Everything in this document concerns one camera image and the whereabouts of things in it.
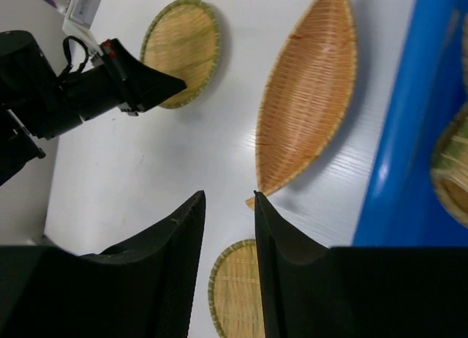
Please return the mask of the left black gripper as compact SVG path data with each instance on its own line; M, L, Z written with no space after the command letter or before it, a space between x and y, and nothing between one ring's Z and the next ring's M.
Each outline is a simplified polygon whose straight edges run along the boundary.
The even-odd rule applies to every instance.
M186 89L184 80L143 64L116 38L93 47L67 36L62 46L68 62L55 73L30 32L1 33L2 184L30 160L45 157L35 138L62 135L102 115L105 103L138 115ZM100 56L99 69L84 70Z

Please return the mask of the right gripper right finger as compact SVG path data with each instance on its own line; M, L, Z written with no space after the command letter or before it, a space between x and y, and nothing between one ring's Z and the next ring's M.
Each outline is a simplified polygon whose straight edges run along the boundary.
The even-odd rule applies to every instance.
M464 247L325 247L254 195L267 337L465 337Z

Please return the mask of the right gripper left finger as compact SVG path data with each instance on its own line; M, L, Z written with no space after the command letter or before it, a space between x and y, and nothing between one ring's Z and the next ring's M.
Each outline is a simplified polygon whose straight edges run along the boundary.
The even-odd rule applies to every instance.
M99 254L1 248L3 337L186 337L205 193Z

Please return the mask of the round bamboo tray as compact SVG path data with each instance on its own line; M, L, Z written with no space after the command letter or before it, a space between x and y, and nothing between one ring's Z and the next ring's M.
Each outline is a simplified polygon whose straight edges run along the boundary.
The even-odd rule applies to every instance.
M254 239L231 244L216 259L208 280L208 306L220 337L265 336Z
M219 52L219 23L209 4L175 0L164 7L143 38L140 60L182 79L186 88L160 106L178 109L197 98L215 73Z

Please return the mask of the boat-shaped orange woven basket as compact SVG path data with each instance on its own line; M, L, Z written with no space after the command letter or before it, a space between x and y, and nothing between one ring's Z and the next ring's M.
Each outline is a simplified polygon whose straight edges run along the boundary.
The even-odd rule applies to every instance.
M352 101L358 41L350 0L314 0L286 39L257 117L257 188L271 195L327 147Z

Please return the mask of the trapezoid yellow bamboo tray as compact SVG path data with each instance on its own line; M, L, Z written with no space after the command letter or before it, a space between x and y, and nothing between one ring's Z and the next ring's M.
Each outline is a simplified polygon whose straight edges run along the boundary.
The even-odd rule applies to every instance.
M430 178L442 207L467 226L467 104L439 137L431 156Z

